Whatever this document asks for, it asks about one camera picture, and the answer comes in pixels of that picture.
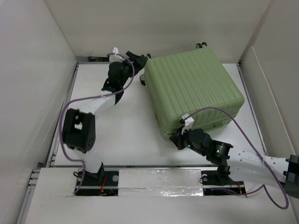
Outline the green hard-shell suitcase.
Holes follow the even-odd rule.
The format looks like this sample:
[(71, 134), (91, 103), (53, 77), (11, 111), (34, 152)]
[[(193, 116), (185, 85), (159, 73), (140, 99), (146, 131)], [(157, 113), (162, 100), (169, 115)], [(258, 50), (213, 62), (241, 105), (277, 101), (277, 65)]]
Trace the green hard-shell suitcase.
[(148, 59), (144, 81), (166, 140), (182, 126), (179, 121), (185, 114), (194, 119), (194, 129), (208, 132), (228, 125), (245, 102), (206, 42), (190, 51)]

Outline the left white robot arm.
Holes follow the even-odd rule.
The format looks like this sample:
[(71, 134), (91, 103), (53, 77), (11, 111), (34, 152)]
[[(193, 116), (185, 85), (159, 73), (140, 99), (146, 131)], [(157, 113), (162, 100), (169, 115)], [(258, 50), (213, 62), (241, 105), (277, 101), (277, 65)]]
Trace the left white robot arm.
[(69, 148), (82, 163), (82, 171), (76, 173), (81, 180), (88, 179), (92, 184), (99, 185), (104, 181), (104, 165), (93, 148), (96, 142), (96, 120), (101, 113), (116, 105), (124, 91), (131, 85), (138, 74), (151, 58), (150, 54), (135, 55), (127, 51), (122, 56), (117, 48), (108, 54), (109, 67), (107, 77), (99, 95), (81, 98), (87, 103), (76, 109), (69, 105), (63, 109), (63, 119), (59, 121), (59, 137), (62, 151)]

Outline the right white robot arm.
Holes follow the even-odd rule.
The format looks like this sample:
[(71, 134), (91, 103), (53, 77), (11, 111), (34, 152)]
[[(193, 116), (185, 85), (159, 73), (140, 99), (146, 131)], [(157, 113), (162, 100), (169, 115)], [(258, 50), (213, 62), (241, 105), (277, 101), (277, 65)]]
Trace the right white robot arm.
[(299, 197), (299, 158), (290, 155), (279, 158), (234, 149), (229, 143), (213, 140), (202, 129), (181, 128), (169, 137), (178, 150), (189, 148), (217, 165), (216, 178), (220, 183), (231, 179), (283, 188), (291, 197)]

